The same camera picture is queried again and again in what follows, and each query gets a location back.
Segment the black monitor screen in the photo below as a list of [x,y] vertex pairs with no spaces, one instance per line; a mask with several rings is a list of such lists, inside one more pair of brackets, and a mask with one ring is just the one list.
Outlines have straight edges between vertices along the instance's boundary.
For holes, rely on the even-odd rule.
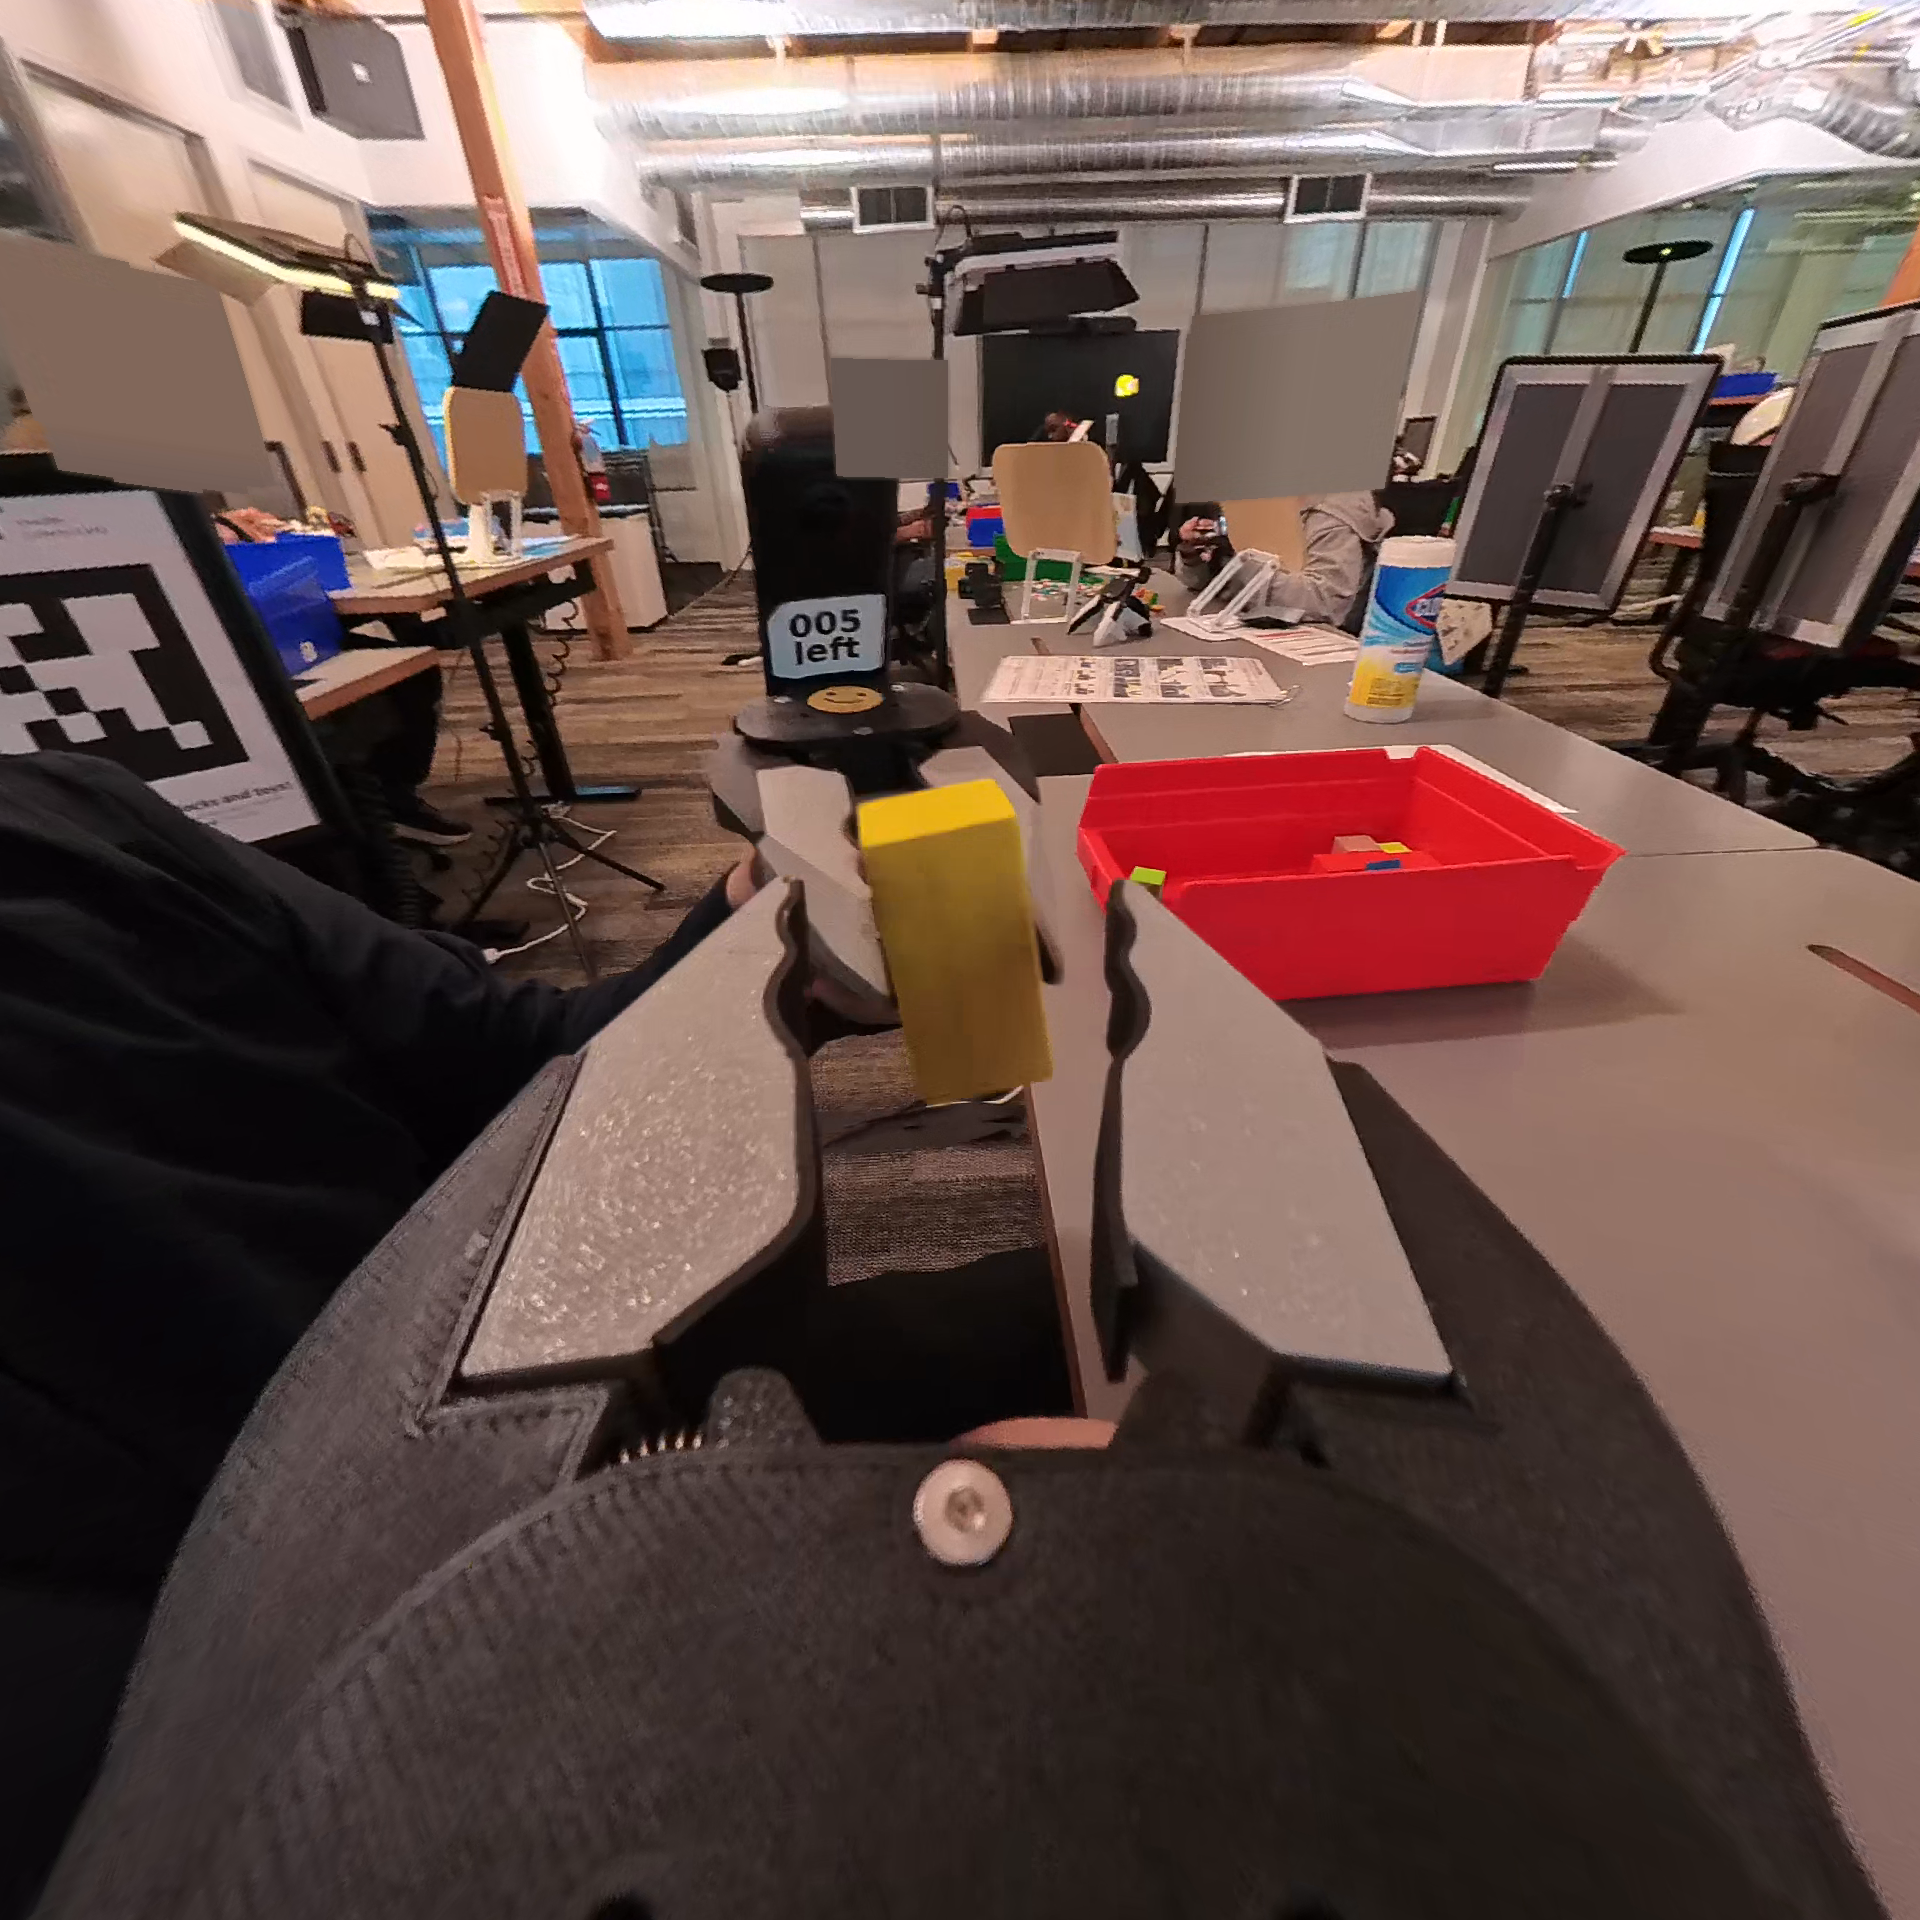
[[1038,440],[1048,416],[1088,422],[1112,456],[1164,464],[1180,389],[1180,330],[995,333],[979,347],[979,443],[984,460]]

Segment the black wall speaker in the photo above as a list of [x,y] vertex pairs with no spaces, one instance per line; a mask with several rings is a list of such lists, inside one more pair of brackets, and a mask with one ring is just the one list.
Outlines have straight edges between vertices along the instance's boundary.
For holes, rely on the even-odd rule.
[[424,136],[404,52],[368,15],[276,4],[308,112],[368,141]]

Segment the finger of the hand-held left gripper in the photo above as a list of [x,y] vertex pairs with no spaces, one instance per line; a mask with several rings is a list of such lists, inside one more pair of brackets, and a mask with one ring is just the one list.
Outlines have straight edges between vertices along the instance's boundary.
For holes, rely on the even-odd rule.
[[855,795],[837,772],[783,764],[757,770],[757,851],[801,888],[812,984],[855,1027],[895,1027],[873,888],[852,835]]
[[1039,848],[1039,800],[983,748],[933,752],[918,766],[924,786],[955,786],[976,780],[995,781],[1015,810],[1024,851],[1024,877],[1032,910],[1039,974],[1045,983],[1065,978],[1065,962],[1052,925],[1048,869]]

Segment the black light stand tripod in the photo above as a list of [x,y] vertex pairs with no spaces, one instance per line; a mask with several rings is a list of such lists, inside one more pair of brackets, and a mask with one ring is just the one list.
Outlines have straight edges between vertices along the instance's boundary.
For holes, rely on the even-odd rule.
[[485,624],[473,610],[473,598],[468,597],[467,582],[451,555],[451,546],[443,531],[441,501],[424,466],[424,452],[416,426],[409,419],[404,400],[400,395],[397,374],[389,355],[389,344],[392,338],[392,301],[379,295],[368,276],[345,278],[339,275],[321,275],[319,287],[301,291],[299,295],[299,330],[304,336],[315,341],[353,341],[372,349],[382,387],[392,410],[389,432],[414,475],[421,509],[439,560],[439,582],[443,587],[443,594],[439,598],[443,604],[446,621],[451,627],[451,635],[457,640],[457,645],[467,652],[470,660],[470,677],[485,698],[491,736],[508,767],[508,780],[511,786],[511,815],[519,830],[516,846],[519,851],[536,854],[536,864],[547,877],[548,894],[552,895],[556,907],[563,914],[566,943],[577,964],[577,972],[587,980],[597,980],[592,954],[582,936],[582,914],[575,911],[571,902],[571,894],[559,875],[552,848],[566,848],[577,860],[595,862],[600,869],[632,880],[640,887],[651,887],[656,894],[660,892],[660,885],[646,874],[613,862],[613,856],[600,854],[598,848],[587,848],[587,843],[580,840],[580,836],[571,828],[566,828],[563,818],[557,818],[552,797],[540,797],[532,789],[529,776],[526,774],[526,766],[521,760],[521,743],[491,672],[488,638],[485,635]]

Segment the disinfecting wipes canister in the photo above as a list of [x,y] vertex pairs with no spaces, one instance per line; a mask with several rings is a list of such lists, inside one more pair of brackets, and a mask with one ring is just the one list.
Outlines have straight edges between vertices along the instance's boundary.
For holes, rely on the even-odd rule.
[[1364,725],[1413,718],[1427,667],[1438,659],[1455,543],[1438,534],[1381,541],[1364,594],[1343,712]]

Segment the small wooden board on stand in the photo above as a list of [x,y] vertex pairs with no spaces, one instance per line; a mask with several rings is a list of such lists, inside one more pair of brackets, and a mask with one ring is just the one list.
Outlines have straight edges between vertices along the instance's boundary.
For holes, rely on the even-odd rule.
[[526,422],[511,389],[447,383],[441,419],[447,480],[462,506],[475,509],[488,495],[526,493]]

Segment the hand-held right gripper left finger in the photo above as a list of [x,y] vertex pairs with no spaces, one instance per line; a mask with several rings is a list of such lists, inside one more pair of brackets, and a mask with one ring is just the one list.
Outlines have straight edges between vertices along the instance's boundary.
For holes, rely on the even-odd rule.
[[491,1258],[467,1386],[710,1386],[790,1352],[825,1292],[807,936],[774,880],[589,1042]]

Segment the wooden top desk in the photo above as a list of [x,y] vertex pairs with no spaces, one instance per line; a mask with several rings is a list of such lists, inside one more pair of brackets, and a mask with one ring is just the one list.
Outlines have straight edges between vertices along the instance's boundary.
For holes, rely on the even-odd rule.
[[532,748],[541,800],[566,807],[620,804],[640,795],[637,784],[577,784],[559,734],[552,700],[534,647],[534,624],[564,604],[582,604],[597,587],[595,566],[613,551],[613,540],[564,538],[534,541],[516,560],[457,564],[441,563],[414,571],[360,566],[348,587],[329,591],[348,629],[379,627],[396,640],[441,652],[462,652],[447,627],[454,600],[451,579],[473,604],[470,627],[485,645],[499,643],[519,703],[519,732]]

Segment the grey panel on black stand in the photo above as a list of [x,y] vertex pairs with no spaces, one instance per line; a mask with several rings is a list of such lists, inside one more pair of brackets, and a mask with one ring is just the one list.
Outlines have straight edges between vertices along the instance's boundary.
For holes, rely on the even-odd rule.
[[1815,331],[1700,615],[1720,632],[1851,654],[1917,540],[1917,304]]
[[1705,352],[1507,357],[1455,517],[1448,594],[1509,604],[1548,493],[1564,488],[1531,604],[1612,613],[1718,378]]

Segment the black and white tag board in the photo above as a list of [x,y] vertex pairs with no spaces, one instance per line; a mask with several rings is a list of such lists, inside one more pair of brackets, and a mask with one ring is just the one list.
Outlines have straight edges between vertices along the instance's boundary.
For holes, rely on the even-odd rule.
[[31,460],[3,506],[3,752],[109,760],[231,838],[342,830],[342,797],[199,498]]

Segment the LED panel light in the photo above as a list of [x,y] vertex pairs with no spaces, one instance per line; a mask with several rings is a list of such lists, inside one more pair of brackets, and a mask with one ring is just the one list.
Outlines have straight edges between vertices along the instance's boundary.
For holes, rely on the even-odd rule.
[[241,304],[259,301],[273,284],[327,296],[400,299],[397,284],[372,260],[299,232],[200,211],[176,212],[173,232],[173,244],[156,255],[156,266],[200,278]]

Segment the black studio softbox light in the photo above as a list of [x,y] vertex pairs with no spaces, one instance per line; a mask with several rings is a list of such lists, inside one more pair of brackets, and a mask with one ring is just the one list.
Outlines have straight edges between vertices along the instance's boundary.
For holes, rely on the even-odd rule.
[[951,252],[943,267],[947,333],[990,338],[1060,330],[1134,306],[1139,287],[1112,252],[1115,238],[1096,231],[1065,247]]

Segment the blue plastic bin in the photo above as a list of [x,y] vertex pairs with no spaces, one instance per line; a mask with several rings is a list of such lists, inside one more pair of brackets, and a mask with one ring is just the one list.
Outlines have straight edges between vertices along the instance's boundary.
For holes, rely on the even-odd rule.
[[294,682],[335,659],[345,624],[331,594],[352,581],[335,534],[281,533],[265,541],[225,541],[225,560]]

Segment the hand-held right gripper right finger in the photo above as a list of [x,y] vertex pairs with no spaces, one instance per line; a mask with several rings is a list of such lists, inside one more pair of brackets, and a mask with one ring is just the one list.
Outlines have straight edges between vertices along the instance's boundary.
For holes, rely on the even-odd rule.
[[1091,1239],[1107,1378],[1446,1386],[1318,1039],[1140,883],[1107,907]]

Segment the black office chair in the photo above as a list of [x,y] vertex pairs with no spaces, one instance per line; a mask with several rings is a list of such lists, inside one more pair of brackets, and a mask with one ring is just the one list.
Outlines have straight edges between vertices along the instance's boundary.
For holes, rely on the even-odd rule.
[[1768,821],[1916,880],[1916,750],[1876,774],[1829,776],[1798,770],[1760,736],[1765,723],[1811,734],[1835,718],[1835,702],[1851,692],[1916,692],[1916,654],[1880,635],[1851,654],[1788,640],[1728,640],[1696,610],[1696,600],[1720,579],[1766,454],[1765,446],[1731,440],[1711,448],[1696,575],[1648,655],[1664,682],[1664,700],[1644,739],[1616,743],[1613,752],[1671,776],[1711,774],[1711,794],[1735,804],[1743,804],[1755,784]]

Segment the printed paper sheet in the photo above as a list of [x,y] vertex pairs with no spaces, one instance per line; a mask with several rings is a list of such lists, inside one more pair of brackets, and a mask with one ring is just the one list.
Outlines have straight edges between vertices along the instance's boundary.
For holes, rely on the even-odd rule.
[[1279,706],[1293,687],[1241,655],[1005,655],[980,706]]
[[1168,615],[1165,624],[1204,645],[1243,643],[1295,664],[1349,663],[1360,650],[1352,635],[1317,624],[1224,621],[1207,615]]

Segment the red plastic bin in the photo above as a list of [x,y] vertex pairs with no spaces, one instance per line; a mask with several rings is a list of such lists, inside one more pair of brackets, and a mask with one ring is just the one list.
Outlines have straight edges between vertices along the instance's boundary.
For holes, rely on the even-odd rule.
[[[1339,835],[1389,856],[1339,860]],[[1537,978],[1620,848],[1438,748],[1108,764],[1077,854],[1094,901],[1134,867],[1273,1000]]]

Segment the yellow wooden block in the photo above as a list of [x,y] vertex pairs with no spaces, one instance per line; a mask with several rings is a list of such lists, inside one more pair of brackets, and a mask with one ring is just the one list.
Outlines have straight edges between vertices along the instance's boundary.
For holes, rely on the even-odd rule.
[[863,800],[855,843],[926,1104],[1048,1080],[1039,925],[1007,794],[967,780]]

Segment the silver ceiling duct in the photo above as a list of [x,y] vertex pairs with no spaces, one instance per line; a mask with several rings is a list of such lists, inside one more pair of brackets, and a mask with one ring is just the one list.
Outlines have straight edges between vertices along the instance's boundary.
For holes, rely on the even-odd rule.
[[1607,98],[1524,93],[1523,51],[1358,66],[1289,47],[905,55],[592,75],[646,186],[1001,186],[1295,173],[1556,173],[1631,152]]

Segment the wooden support post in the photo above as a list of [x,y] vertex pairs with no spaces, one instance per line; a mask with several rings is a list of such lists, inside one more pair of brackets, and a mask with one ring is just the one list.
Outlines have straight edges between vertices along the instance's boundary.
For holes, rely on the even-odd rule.
[[[499,287],[510,296],[543,304],[532,212],[511,160],[479,13],[473,3],[423,3],[423,20],[446,84]],[[569,403],[557,333],[548,319],[524,363],[521,383],[532,403],[543,478],[559,528],[571,538],[598,538],[600,519],[585,480],[577,422]]]

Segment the black floor lamp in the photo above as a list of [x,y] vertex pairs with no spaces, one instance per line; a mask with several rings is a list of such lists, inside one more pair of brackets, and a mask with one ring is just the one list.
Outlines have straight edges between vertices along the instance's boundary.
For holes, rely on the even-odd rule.
[[1709,238],[1685,235],[1685,238],[1667,238],[1655,242],[1640,242],[1636,247],[1628,247],[1622,252],[1622,266],[1644,270],[1645,285],[1639,301],[1639,314],[1628,336],[1628,357],[1639,357],[1644,343],[1648,338],[1648,330],[1652,325],[1655,309],[1664,296],[1664,284],[1673,267],[1686,266],[1702,255],[1709,255],[1716,250],[1716,242]]

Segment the black light flag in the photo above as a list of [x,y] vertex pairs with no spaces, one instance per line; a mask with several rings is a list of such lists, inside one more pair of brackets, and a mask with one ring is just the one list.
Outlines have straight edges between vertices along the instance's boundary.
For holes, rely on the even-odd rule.
[[513,392],[547,314],[543,301],[491,291],[451,357],[447,387],[459,392]]

